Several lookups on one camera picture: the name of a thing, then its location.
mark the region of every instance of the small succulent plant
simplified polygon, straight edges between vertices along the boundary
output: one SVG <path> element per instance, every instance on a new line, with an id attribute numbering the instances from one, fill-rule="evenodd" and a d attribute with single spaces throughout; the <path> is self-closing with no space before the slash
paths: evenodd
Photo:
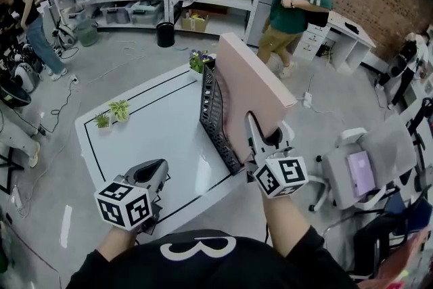
<path id="1" fill-rule="evenodd" d="M 129 103 L 127 100 L 120 100 L 119 102 L 111 102 L 108 104 L 111 113 L 116 117 L 119 122 L 126 122 L 129 118 Z"/>
<path id="2" fill-rule="evenodd" d="M 105 129 L 110 127 L 110 116 L 105 112 L 101 112 L 95 116 L 93 122 L 96 123 L 96 126 L 100 129 Z"/>

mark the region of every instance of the pink board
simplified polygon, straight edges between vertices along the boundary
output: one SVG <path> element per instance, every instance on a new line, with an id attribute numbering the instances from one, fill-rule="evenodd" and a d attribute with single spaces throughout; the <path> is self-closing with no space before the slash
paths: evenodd
<path id="1" fill-rule="evenodd" d="M 220 36 L 216 67 L 230 95 L 224 132 L 243 164 L 250 155 L 245 117 L 251 111 L 265 137 L 272 135 L 296 98 L 253 51 L 232 32 Z"/>

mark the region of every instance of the desk drawer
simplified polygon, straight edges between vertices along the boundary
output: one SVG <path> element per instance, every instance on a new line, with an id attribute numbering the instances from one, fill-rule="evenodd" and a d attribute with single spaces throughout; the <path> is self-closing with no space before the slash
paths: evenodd
<path id="1" fill-rule="evenodd" d="M 313 60 L 319 48 L 317 46 L 310 45 L 303 41 L 299 42 L 293 55 L 295 57 L 304 58 L 306 60 Z"/>
<path id="2" fill-rule="evenodd" d="M 312 24 L 309 24 L 309 27 L 307 28 L 309 32 L 313 32 L 314 34 L 319 35 L 320 37 L 326 37 L 327 33 L 330 30 L 329 26 L 326 26 L 322 28 L 321 26 L 313 26 Z"/>
<path id="3" fill-rule="evenodd" d="M 320 47 L 323 40 L 325 40 L 325 37 L 319 36 L 313 32 L 304 32 L 300 40 L 301 42 L 308 43 L 309 45 Z"/>

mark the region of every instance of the khaki pants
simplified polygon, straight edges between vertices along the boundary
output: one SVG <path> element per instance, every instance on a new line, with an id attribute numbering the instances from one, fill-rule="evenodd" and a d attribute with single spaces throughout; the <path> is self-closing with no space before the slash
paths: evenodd
<path id="1" fill-rule="evenodd" d="M 271 53 L 275 52 L 280 56 L 284 66 L 289 66 L 290 55 L 287 52 L 286 47 L 296 40 L 299 34 L 286 34 L 285 32 L 280 32 L 279 30 L 272 28 L 268 20 L 263 29 L 264 33 L 258 42 L 257 56 L 266 64 L 271 57 Z"/>

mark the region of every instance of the cardboard box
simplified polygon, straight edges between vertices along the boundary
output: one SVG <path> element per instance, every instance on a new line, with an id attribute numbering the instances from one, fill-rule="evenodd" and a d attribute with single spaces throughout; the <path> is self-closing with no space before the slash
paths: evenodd
<path id="1" fill-rule="evenodd" d="M 182 18 L 182 29 L 189 30 L 192 32 L 204 32 L 209 22 L 209 13 L 202 10 L 189 10 L 191 14 L 199 14 L 205 20 L 199 20 L 197 18 Z"/>

